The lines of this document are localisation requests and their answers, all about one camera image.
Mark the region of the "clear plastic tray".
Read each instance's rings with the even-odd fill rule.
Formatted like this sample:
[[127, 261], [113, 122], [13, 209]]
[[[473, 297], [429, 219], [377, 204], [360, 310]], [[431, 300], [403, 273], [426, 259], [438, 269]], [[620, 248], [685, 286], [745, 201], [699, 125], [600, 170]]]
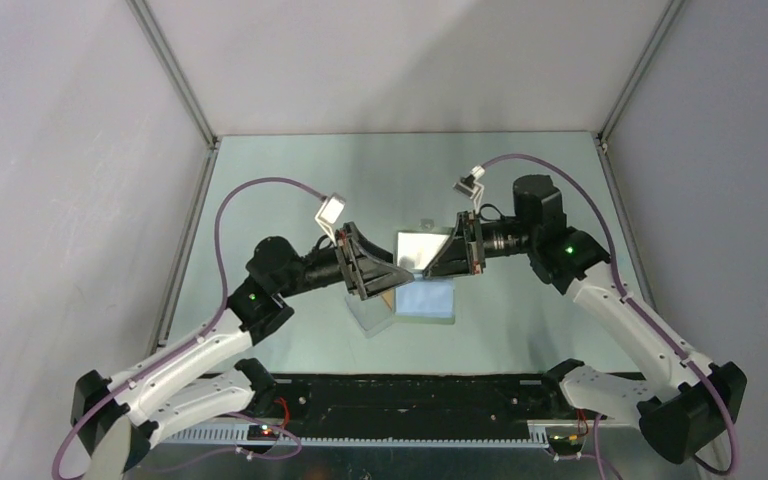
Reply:
[[355, 295], [347, 294], [344, 300], [359, 330], [367, 339], [382, 333], [395, 323], [395, 313], [392, 314], [388, 310], [381, 295], [361, 300]]

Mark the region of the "orange VIP card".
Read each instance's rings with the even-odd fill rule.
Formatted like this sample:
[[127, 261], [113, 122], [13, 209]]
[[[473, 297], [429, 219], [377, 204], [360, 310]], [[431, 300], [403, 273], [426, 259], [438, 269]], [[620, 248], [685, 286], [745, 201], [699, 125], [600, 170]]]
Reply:
[[395, 298], [395, 291], [394, 290], [388, 290], [384, 292], [381, 295], [381, 299], [388, 308], [388, 310], [394, 314], [396, 311], [396, 298]]

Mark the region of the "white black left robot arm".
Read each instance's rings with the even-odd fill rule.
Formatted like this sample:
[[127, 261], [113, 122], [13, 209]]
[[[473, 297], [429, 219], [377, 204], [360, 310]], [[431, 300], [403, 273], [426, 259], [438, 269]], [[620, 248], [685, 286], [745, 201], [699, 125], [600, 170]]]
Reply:
[[246, 270], [214, 316], [169, 348], [115, 375], [92, 370], [79, 378], [71, 422], [88, 454], [120, 419], [130, 434], [123, 464], [129, 470], [169, 436], [209, 418], [268, 414], [277, 404], [277, 383], [258, 360], [242, 359], [214, 378], [203, 374], [281, 328], [294, 313], [289, 297], [342, 284], [367, 300], [414, 279], [352, 222], [338, 229], [334, 245], [306, 255], [281, 236], [267, 237]]

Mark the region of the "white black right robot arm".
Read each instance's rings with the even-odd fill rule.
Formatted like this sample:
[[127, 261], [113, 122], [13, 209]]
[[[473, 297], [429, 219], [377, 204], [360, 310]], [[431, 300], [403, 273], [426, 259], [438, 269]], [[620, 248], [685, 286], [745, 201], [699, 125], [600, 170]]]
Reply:
[[597, 319], [643, 378], [633, 381], [568, 359], [542, 378], [545, 411], [566, 418], [577, 409], [636, 427], [662, 458], [682, 464], [725, 433], [747, 385], [734, 363], [718, 365], [682, 339], [614, 273], [611, 256], [571, 227], [561, 192], [547, 175], [512, 185], [514, 213], [485, 222], [473, 211], [424, 268], [426, 279], [483, 273], [487, 260], [525, 254], [537, 277]]

